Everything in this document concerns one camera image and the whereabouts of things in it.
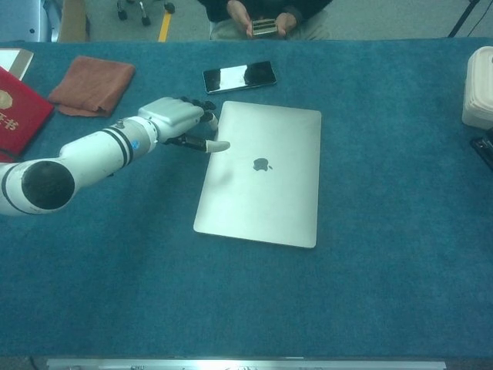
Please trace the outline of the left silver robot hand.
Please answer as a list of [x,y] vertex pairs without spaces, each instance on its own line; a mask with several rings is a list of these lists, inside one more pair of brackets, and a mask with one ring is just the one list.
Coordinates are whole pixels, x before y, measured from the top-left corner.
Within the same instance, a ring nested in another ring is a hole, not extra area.
[[137,116],[153,124],[158,143],[184,146],[204,153],[218,153],[228,150],[230,142],[188,134],[199,123],[206,123],[212,131],[217,132],[219,120],[213,112],[215,108],[210,101],[163,97],[139,108]]

